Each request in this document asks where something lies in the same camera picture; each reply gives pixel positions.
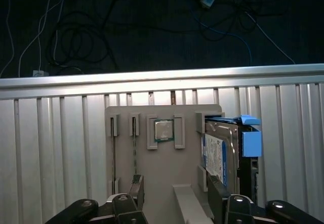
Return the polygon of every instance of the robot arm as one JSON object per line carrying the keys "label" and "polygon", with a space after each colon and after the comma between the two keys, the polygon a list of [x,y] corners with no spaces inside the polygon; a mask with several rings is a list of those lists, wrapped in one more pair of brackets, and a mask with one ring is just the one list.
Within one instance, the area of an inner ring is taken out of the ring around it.
{"label": "robot arm", "polygon": [[[78,200],[46,224],[148,224],[141,210],[144,200],[141,186],[133,184],[129,194],[112,195],[100,207],[94,200]],[[212,175],[208,176],[208,203],[215,224],[323,224],[285,201],[269,201],[266,208],[261,208],[247,196],[227,192],[219,178]]]}

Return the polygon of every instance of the dark background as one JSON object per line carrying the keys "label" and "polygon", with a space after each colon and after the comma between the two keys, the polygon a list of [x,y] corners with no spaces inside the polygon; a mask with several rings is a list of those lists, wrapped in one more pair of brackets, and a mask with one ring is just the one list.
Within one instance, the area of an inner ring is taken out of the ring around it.
{"label": "dark background", "polygon": [[[15,45],[15,58],[3,73],[5,77],[18,76],[18,61],[22,51],[37,35],[38,22],[46,11],[48,0],[11,0],[9,25]],[[59,0],[51,0],[50,7]],[[89,14],[98,24],[102,23],[112,0],[65,0],[62,15],[79,10]],[[230,0],[216,0],[214,6],[205,12],[203,21],[211,25],[226,17],[233,11]],[[191,0],[194,12],[199,17],[202,10]],[[296,64],[322,63],[324,60],[324,0],[278,0],[263,3],[260,13],[284,13],[282,16],[257,17],[258,24],[283,49]],[[90,64],[80,60],[71,60],[66,65],[73,65],[84,74],[133,72],[151,70],[198,69],[250,66],[249,53],[239,39],[226,36],[218,42],[204,39],[199,32],[170,33],[146,28],[146,25],[171,30],[198,30],[199,25],[190,13],[189,0],[119,0],[110,15],[110,22],[105,27],[107,41],[115,56],[116,70],[110,57],[100,63]],[[8,11],[8,0],[1,0],[0,19],[0,69],[11,57],[11,44],[5,20]],[[42,65],[41,70],[56,75],[60,67],[53,66],[46,56],[46,47],[57,22],[59,6],[48,14],[45,29],[41,35]],[[75,23],[87,23],[85,17],[73,16]],[[132,26],[111,24],[136,23]],[[245,17],[247,26],[253,25]],[[217,26],[225,31],[231,20]],[[243,31],[238,22],[232,33],[240,35],[250,46],[252,52],[251,66],[291,64],[259,29],[251,33]],[[211,38],[218,34],[207,32]],[[70,38],[58,41],[57,58],[64,58],[60,50],[61,43],[68,47]],[[94,38],[93,50],[88,59],[98,58],[105,54],[105,48],[98,38]],[[84,36],[80,53],[89,50],[91,40]],[[32,76],[33,70],[39,67],[39,50],[37,40],[27,50],[21,61],[21,77]],[[79,70],[69,68],[59,72],[61,75],[80,74]]]}

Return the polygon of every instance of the blue cable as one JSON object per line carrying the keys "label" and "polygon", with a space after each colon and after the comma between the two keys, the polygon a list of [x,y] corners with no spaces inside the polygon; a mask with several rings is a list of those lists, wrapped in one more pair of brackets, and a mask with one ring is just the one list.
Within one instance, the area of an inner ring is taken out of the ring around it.
{"label": "blue cable", "polygon": [[240,36],[236,35],[236,34],[233,34],[233,33],[225,33],[225,32],[222,32],[222,31],[218,31],[214,28],[211,28],[209,26],[207,26],[206,24],[200,22],[200,20],[196,17],[196,15],[194,14],[193,10],[192,10],[192,7],[191,7],[191,4],[190,4],[190,0],[189,0],[189,6],[190,6],[190,11],[191,11],[191,14],[193,16],[193,18],[198,22],[200,23],[203,27],[207,28],[207,29],[210,29],[211,31],[215,32],[215,33],[220,33],[220,34],[226,34],[226,35],[229,35],[229,36],[233,36],[233,37],[236,37],[238,38],[239,40],[241,40],[245,45],[246,47],[248,48],[248,51],[249,51],[249,55],[250,55],[250,66],[252,64],[252,54],[251,54],[251,49],[250,49],[250,46],[248,45],[248,43],[242,39]]}

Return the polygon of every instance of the metal screw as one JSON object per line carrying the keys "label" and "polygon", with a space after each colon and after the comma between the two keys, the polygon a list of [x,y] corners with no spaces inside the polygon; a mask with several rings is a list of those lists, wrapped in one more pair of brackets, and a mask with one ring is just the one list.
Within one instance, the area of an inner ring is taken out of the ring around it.
{"label": "metal screw", "polygon": [[119,200],[127,200],[127,196],[126,195],[121,195],[118,197]]}
{"label": "metal screw", "polygon": [[275,207],[280,208],[280,209],[284,207],[284,206],[283,206],[281,203],[279,203],[279,202],[273,202],[272,205],[274,205]]}
{"label": "metal screw", "polygon": [[82,203],[82,207],[87,207],[87,206],[91,206],[92,205],[92,203],[91,203],[91,201],[90,200],[86,200],[85,202],[83,202]]}
{"label": "metal screw", "polygon": [[243,198],[241,196],[235,196],[234,200],[238,201],[238,202],[242,202]]}

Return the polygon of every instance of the white cable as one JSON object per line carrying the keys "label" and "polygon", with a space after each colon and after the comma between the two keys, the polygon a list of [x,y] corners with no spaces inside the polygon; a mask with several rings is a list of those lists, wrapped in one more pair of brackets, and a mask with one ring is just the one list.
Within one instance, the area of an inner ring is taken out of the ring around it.
{"label": "white cable", "polygon": [[28,48],[32,45],[32,43],[34,43],[34,41],[40,36],[40,34],[43,32],[44,28],[45,28],[45,24],[46,24],[46,19],[47,19],[47,12],[49,11],[49,7],[50,7],[50,1],[47,1],[47,7],[46,7],[46,12],[45,12],[45,17],[44,17],[44,23],[43,23],[43,27],[41,29],[41,31],[38,33],[38,35],[30,42],[30,44],[25,48],[25,50],[21,53],[21,56],[19,58],[19,63],[18,63],[18,77],[20,77],[20,66],[21,66],[21,59],[23,57],[23,55],[25,54],[25,52],[28,50]]}
{"label": "white cable", "polygon": [[10,42],[11,42],[11,48],[12,48],[12,55],[10,60],[8,61],[8,63],[5,65],[5,67],[2,69],[1,73],[0,73],[0,78],[2,77],[3,72],[5,71],[5,69],[9,66],[9,64],[12,62],[12,60],[14,59],[15,56],[15,47],[14,47],[14,41],[12,39],[12,35],[11,35],[11,31],[10,31],[10,27],[9,27],[9,15],[10,15],[10,10],[11,10],[11,0],[8,0],[8,13],[7,13],[7,18],[6,18],[6,25],[7,25],[7,29],[8,29],[8,34],[10,37]]}
{"label": "white cable", "polygon": [[54,6],[52,6],[48,11],[46,11],[42,17],[39,20],[39,24],[38,24],[38,47],[39,47],[39,67],[38,67],[38,73],[41,70],[41,66],[42,66],[42,48],[41,48],[41,23],[42,23],[42,19],[45,17],[46,13],[48,13],[50,10],[52,10],[53,8],[57,7],[58,5],[61,4],[61,8],[60,8],[60,12],[59,12],[59,16],[58,16],[58,21],[61,18],[61,13],[62,13],[62,7],[63,7],[63,3],[64,0],[60,0],[58,3],[56,3]]}
{"label": "white cable", "polygon": [[263,31],[263,29],[260,27],[260,25],[254,20],[254,18],[248,14],[247,12],[245,12],[246,15],[248,15],[248,17],[256,24],[256,26],[259,28],[259,30],[264,34],[264,36],[266,36],[266,38],[281,52],[283,53],[289,60],[292,61],[292,63],[295,65],[296,62],[290,58],[282,49],[279,48],[279,46],[277,46],[277,44],[275,42],[273,42],[272,39],[270,39],[270,37]]}
{"label": "white cable", "polygon": [[266,36],[266,38],[281,52],[281,53],[283,53],[289,60],[291,60],[292,61],[292,63],[293,64],[296,64],[295,63],[295,61],[292,59],[292,58],[290,58],[282,49],[280,49],[279,48],[279,46],[277,46],[276,45],[276,43],[275,42],[273,42],[273,40],[272,39],[270,39],[270,37],[263,31],[263,29],[260,27],[260,25],[254,20],[254,18],[250,15],[250,14],[248,14],[247,12],[245,12],[245,14],[246,15],[248,15],[249,16],[249,18],[251,18],[251,20],[253,21],[253,22],[255,22],[255,24],[256,24],[256,26],[259,28],[259,30],[264,34],[264,36]]}
{"label": "white cable", "polygon": [[[62,3],[61,3],[59,16],[57,17],[57,22],[59,22],[60,19],[61,19],[61,14],[62,14],[63,5],[64,5],[64,0],[62,0]],[[54,60],[55,60],[55,53],[56,53],[56,47],[57,47],[57,39],[58,39],[58,30],[56,30],[56,32],[55,32],[55,45],[54,45],[54,51],[53,51],[53,53],[54,53],[54,54],[53,54],[53,58],[54,58]]]}

